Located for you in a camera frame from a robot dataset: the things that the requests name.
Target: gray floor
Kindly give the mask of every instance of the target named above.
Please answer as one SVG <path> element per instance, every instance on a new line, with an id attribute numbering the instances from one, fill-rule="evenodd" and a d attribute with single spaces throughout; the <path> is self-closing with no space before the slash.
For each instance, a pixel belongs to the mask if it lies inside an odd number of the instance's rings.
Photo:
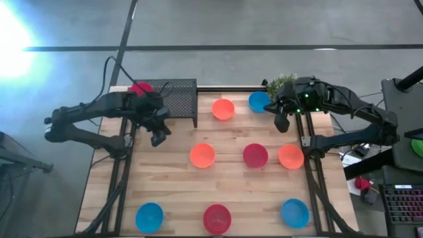
<path id="1" fill-rule="evenodd" d="M 130 0 L 5 4 L 27 30 L 31 46 L 117 46 Z M 422 44 L 422 23 L 412 0 L 146 0 L 137 6 L 128 45 Z M 73 232 L 93 150 L 48 143 L 43 119 L 60 106 L 92 100 L 109 55 L 116 52 L 23 53 L 32 62 L 26 71 L 12 77 L 0 72 L 0 131 L 55 166 L 50 174 L 32 174 L 6 237 Z M 197 78 L 199 85 L 256 85 L 281 73 L 316 75 L 365 95 L 380 91 L 380 80 L 420 67 L 422 56 L 423 50 L 127 52 L 123 64 L 138 79 Z M 118 84 L 130 82 L 120 74 Z M 381 95 L 365 99 L 377 103 Z M 366 125 L 337 118 L 346 130 Z M 87 122 L 78 126 L 98 130 Z M 360 229 L 383 234 L 383 214 L 354 203 Z"/>

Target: mesh basket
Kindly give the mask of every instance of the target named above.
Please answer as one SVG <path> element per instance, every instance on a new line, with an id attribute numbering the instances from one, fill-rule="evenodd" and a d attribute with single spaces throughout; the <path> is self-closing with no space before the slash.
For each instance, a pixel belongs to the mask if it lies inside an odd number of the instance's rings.
<path id="1" fill-rule="evenodd" d="M 161 94 L 167 95 L 173 87 L 172 93 L 163 99 L 171 118 L 192 118 L 197 127 L 197 79 L 140 79 L 137 82 L 150 84 L 156 92 L 169 82 Z"/>

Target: wooden table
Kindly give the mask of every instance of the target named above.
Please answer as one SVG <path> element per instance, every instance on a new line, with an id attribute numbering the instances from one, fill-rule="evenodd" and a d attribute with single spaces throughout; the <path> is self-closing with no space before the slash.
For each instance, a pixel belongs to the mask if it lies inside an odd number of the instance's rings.
<path id="1" fill-rule="evenodd" d="M 127 87 L 110 89 L 125 90 Z M 120 235 L 142 235 L 135 226 L 135 214 L 146 202 L 160 204 L 165 212 L 162 227 L 153 235 L 210 235 L 202 217 L 206 208 L 216 203 L 227 206 L 232 215 L 232 225 L 224 235 L 315 234 L 312 214 L 303 229 L 289 228 L 280 219 L 281 205 L 290 198 L 304 201 L 311 212 L 304 168 L 285 169 L 277 156 L 282 145 L 299 145 L 295 118 L 290 118 L 288 132 L 279 133 L 273 124 L 274 115 L 250 110 L 249 94 L 198 93 L 198 128 L 190 119 L 168 119 L 165 122 L 172 135 L 158 147 L 151 146 L 150 133 L 137 131 Z M 212 114 L 212 104 L 220 98 L 232 100 L 235 105 L 234 117 L 226 122 L 216 120 Z M 328 114 L 312 113 L 312 118 L 316 134 L 333 135 Z M 100 133 L 118 134 L 120 122 L 121 119 L 103 118 Z M 209 143 L 215 149 L 212 167 L 197 169 L 190 163 L 190 150 L 197 143 Z M 245 166 L 243 149 L 250 143 L 261 143 L 268 150 L 269 161 L 263 169 Z M 104 150 L 97 150 L 93 162 L 105 155 Z M 112 164 L 109 159 L 91 169 L 76 231 L 84 230 L 103 207 Z M 358 230 L 339 156 L 328 154 L 322 164 L 330 201 L 347 224 Z M 325 227 L 320 203 L 319 212 Z"/>

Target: green plant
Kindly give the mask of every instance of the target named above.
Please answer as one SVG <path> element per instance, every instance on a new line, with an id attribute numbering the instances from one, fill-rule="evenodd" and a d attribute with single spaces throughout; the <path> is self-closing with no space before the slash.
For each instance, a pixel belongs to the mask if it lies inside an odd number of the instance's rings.
<path id="1" fill-rule="evenodd" d="M 267 93 L 272 101 L 276 100 L 276 94 L 278 93 L 279 88 L 286 82 L 294 82 L 297 79 L 296 74 L 290 75 L 279 75 L 279 77 L 275 78 L 267 84 Z"/>

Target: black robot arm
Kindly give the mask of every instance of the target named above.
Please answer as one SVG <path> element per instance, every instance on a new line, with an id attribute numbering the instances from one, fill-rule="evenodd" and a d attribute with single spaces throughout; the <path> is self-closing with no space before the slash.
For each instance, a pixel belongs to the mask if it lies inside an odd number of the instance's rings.
<path id="1" fill-rule="evenodd" d="M 73 123 L 105 116 L 125 117 L 136 126 L 144 127 L 153 133 L 151 144 L 158 146 L 170 135 L 164 120 L 170 116 L 158 93 L 138 97 L 135 93 L 115 92 L 101 96 L 89 104 L 81 103 L 73 107 L 55 109 L 52 117 L 46 118 L 45 138 L 50 142 L 68 140 L 85 143 L 95 149 L 105 148 L 112 158 L 126 156 L 126 142 L 123 136 L 106 137 L 76 128 Z"/>
<path id="2" fill-rule="evenodd" d="M 294 83 L 285 83 L 278 91 L 276 100 L 265 106 L 265 110 L 276 114 L 274 123 L 280 132 L 288 130 L 288 115 L 304 112 L 350 114 L 371 123 L 358 132 L 301 138 L 305 152 L 312 157 L 324 157 L 325 152 L 333 147 L 363 142 L 392 145 L 398 140 L 397 116 L 393 112 L 360 100 L 346 87 L 331 85 L 314 77 L 302 77 Z"/>

